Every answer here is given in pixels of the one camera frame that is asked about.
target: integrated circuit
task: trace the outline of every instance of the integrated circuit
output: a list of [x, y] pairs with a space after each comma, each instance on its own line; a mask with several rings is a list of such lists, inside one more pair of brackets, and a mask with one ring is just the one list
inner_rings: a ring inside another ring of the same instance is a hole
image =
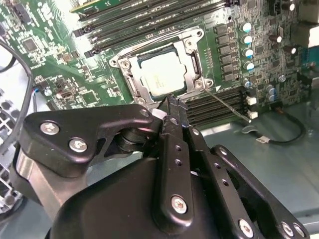
[[36, 46], [32, 38], [29, 38], [28, 40], [23, 41], [22, 45], [24, 46], [27, 52], [32, 52], [38, 49], [38, 47]]

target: wire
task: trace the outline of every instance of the wire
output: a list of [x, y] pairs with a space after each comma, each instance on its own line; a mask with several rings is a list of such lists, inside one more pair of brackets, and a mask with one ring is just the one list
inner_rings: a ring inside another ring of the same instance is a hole
[[0, 69], [0, 73], [6, 72], [7, 70], [9, 70], [12, 66], [14, 66], [15, 62], [16, 62], [16, 58], [12, 56], [9, 64], [6, 67]]
[[248, 133], [251, 134], [251, 135], [254, 135], [257, 138], [257, 141], [259, 141], [261, 143], [269, 143], [269, 144], [274, 144], [274, 145], [289, 145], [289, 144], [292, 144], [292, 143], [302, 139], [303, 137], [305, 137], [306, 128], [305, 128], [304, 124], [302, 122], [300, 122], [299, 119], [297, 119], [296, 117], [290, 115], [287, 112], [284, 112], [281, 107], [274, 108], [273, 110], [275, 112], [277, 112], [278, 114], [286, 117], [289, 121], [291, 121], [294, 124], [296, 124], [299, 127], [299, 129], [300, 129], [300, 133], [295, 138], [293, 138], [291, 140], [288, 140], [288, 141], [277, 141], [277, 140], [270, 139], [270, 138], [267, 138], [267, 137], [263, 136], [261, 133], [259, 133], [257, 131], [257, 129], [249, 131]]
[[10, 147], [10, 145], [13, 144], [18, 138], [22, 123], [24, 121], [24, 118], [27, 115], [27, 112], [28, 112], [28, 109], [29, 109], [29, 105], [30, 105], [30, 102], [31, 102], [34, 77], [33, 77], [33, 73], [31, 71], [30, 67], [20, 57], [20, 55], [17, 52], [15, 52], [11, 47], [9, 47], [3, 41], [0, 41], [0, 46], [2, 46], [9, 53], [11, 53], [12, 56], [22, 65], [22, 67], [24, 68], [24, 70], [26, 72], [26, 75], [28, 77], [28, 83], [27, 83], [27, 86], [26, 86], [25, 95], [24, 95], [22, 107], [21, 107], [21, 110], [20, 110], [20, 114], [19, 114], [19, 116], [18, 116], [18, 118], [17, 118], [17, 120], [15, 122], [15, 126], [13, 127], [12, 133], [0, 145], [0, 154], [3, 154]]

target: microchip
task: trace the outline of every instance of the microchip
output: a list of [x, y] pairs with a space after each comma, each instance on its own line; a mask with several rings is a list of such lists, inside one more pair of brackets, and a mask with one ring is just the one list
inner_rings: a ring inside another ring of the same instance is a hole
[[230, 46], [223, 46], [219, 48], [220, 54], [226, 54], [226, 53], [229, 53], [230, 51], [231, 51]]
[[219, 25], [219, 26], [215, 27], [215, 32], [217, 35], [226, 34], [226, 33], [228, 33], [228, 27], [225, 24]]
[[273, 18], [271, 18], [270, 20], [269, 20], [269, 25], [274, 25], [274, 24], [276, 24], [277, 23], [277, 19], [275, 18], [275, 17], [273, 17]]
[[257, 86], [257, 89], [260, 91], [260, 90], [263, 90], [264, 89], [264, 85], [263, 84], [260, 84]]
[[247, 3], [247, 8], [248, 9], [252, 9], [252, 8], [254, 8], [256, 6], [256, 1], [255, 0], [250, 0], [250, 1], [248, 1], [248, 3]]
[[277, 67], [277, 66], [279, 66], [279, 60], [276, 60], [273, 62], [273, 67]]
[[229, 42], [229, 36], [228, 35], [220, 36], [220, 37], [217, 38], [217, 42], [220, 45], [224, 45], [224, 44]]
[[223, 75], [223, 77], [224, 77], [224, 80], [225, 80], [225, 81], [232, 81], [232, 80], [235, 79], [235, 76], [234, 76], [233, 73], [225, 74], [225, 75]]
[[62, 56], [63, 60], [65, 62], [70, 62], [72, 60], [72, 57], [69, 53], [65, 53], [63, 56]]
[[257, 46], [255, 48], [256, 54], [261, 54], [261, 53], [263, 53], [263, 51], [264, 51], [264, 47], [263, 46]]
[[31, 38], [23, 41], [22, 45], [24, 46], [24, 48], [27, 52], [35, 51], [36, 49], [38, 49], [35, 42]]
[[79, 53], [78, 53], [77, 51], [72, 51], [72, 52], [71, 52], [71, 55], [72, 55], [72, 57], [73, 57], [74, 59], [80, 57], [80, 55], [79, 55]]
[[231, 55], [226, 55], [226, 56], [223, 56], [223, 57], [220, 57], [220, 61], [222, 64], [227, 64], [227, 63], [230, 63], [233, 61]]
[[234, 66], [232, 64], [229, 64], [229, 65], [223, 66], [222, 69], [225, 73], [232, 72], [234, 69]]

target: green circuit board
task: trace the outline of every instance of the green circuit board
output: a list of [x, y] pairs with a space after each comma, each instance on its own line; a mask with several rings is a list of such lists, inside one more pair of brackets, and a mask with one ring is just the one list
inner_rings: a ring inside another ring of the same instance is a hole
[[[123, 73], [119, 68], [110, 65], [110, 59], [128, 46], [161, 36], [163, 33], [192, 27], [204, 32], [204, 36], [197, 43], [197, 51], [203, 77], [213, 81], [213, 87], [209, 88], [212, 93], [239, 87], [243, 79], [248, 79], [257, 89], [261, 111], [269, 108], [270, 101], [266, 92], [269, 84], [274, 86], [277, 99], [282, 100], [285, 105], [303, 100], [297, 81], [301, 58], [298, 52], [290, 56], [282, 49], [290, 42], [290, 25], [297, 21], [296, 12], [283, 12], [273, 16], [269, 14], [266, 1], [243, 0], [240, 6], [220, 7], [211, 12], [201, 11], [205, 14], [192, 15], [190, 13], [219, 3], [218, 0], [197, 2], [184, 11], [184, 15], [187, 13], [190, 17], [165, 24], [162, 28], [155, 27], [152, 32], [135, 34], [134, 37], [122, 41], [126, 35], [137, 32], [137, 29], [143, 33], [144, 29], [149, 28], [149, 24], [145, 22], [121, 30], [124, 23], [130, 24], [130, 21], [124, 18], [123, 21], [107, 25], [107, 28], [102, 26], [97, 29], [98, 35], [103, 31], [118, 28], [113, 34], [106, 34], [100, 41], [92, 42], [91, 34], [76, 37], [74, 31], [103, 21], [105, 17], [111, 19], [123, 12], [132, 14], [137, 6], [146, 3], [149, 3], [148, 7], [153, 4], [153, 11], [157, 13], [168, 7], [174, 8], [177, 4], [183, 5], [185, 0], [95, 0], [84, 4], [77, 0], [0, 0], [0, 33], [2, 28], [2, 37], [29, 64], [35, 76], [35, 85], [41, 88], [53, 110], [133, 103], [134, 97]], [[23, 19], [24, 16], [16, 10], [16, 4], [24, 7], [29, 19]], [[109, 11], [107, 15], [99, 14], [105, 11]], [[136, 15], [131, 21], [138, 17], [143, 16]], [[167, 21], [169, 17], [166, 14], [165, 19], [159, 19], [156, 24]], [[249, 33], [242, 30], [245, 23], [252, 25]], [[224, 33], [218, 33], [219, 26], [227, 29], [226, 42], [222, 42], [220, 38]], [[269, 41], [269, 34], [282, 35], [282, 43]], [[252, 36], [253, 42], [250, 44], [243, 43], [243, 37], [247, 35]], [[105, 49], [100, 47], [109, 42], [114, 43]], [[231, 57], [226, 65], [221, 61], [221, 48], [224, 46], [229, 46], [230, 51], [226, 54]], [[94, 52], [90, 57], [86, 55], [96, 48], [99, 49], [98, 53]], [[247, 58], [244, 55], [243, 51], [247, 48], [254, 51], [252, 57]], [[253, 62], [254, 69], [245, 69], [247, 62]], [[283, 83], [278, 80], [281, 75], [287, 78]], [[198, 94], [192, 95], [186, 101], [206, 95], [207, 93], [198, 91]]]

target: capacitor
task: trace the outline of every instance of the capacitor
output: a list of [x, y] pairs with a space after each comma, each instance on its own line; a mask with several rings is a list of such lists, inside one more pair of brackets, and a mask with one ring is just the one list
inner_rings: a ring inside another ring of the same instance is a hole
[[52, 96], [52, 91], [49, 88], [44, 89], [45, 96]]
[[281, 4], [281, 9], [285, 11], [293, 11], [295, 10], [296, 5], [292, 3], [291, 1], [289, 2], [283, 2]]
[[250, 61], [247, 61], [245, 64], [244, 64], [244, 69], [250, 71], [252, 69], [254, 69], [255, 65], [254, 63], [250, 62]]
[[242, 38], [241, 38], [241, 42], [244, 43], [244, 44], [250, 44], [253, 42], [253, 38], [251, 36], [248, 36], [248, 35], [244, 35]]
[[274, 95], [276, 93], [276, 89], [272, 85], [267, 86], [266, 91], [268, 95]]
[[254, 55], [254, 51], [252, 49], [246, 48], [243, 50], [243, 56], [251, 58]]
[[251, 30], [251, 24], [249, 22], [245, 22], [243, 24], [240, 25], [240, 29], [244, 32], [250, 32]]
[[270, 35], [269, 40], [276, 42], [276, 43], [280, 43], [283, 40], [283, 38], [279, 35]]
[[251, 82], [250, 82], [247, 78], [245, 78], [245, 79], [243, 80], [243, 86], [244, 86], [245, 88], [249, 88], [249, 87], [251, 87]]
[[267, 99], [269, 102], [274, 102], [276, 99], [276, 96], [275, 95], [267, 95]]
[[283, 50], [291, 55], [294, 55], [297, 52], [297, 49], [294, 46], [284, 46]]

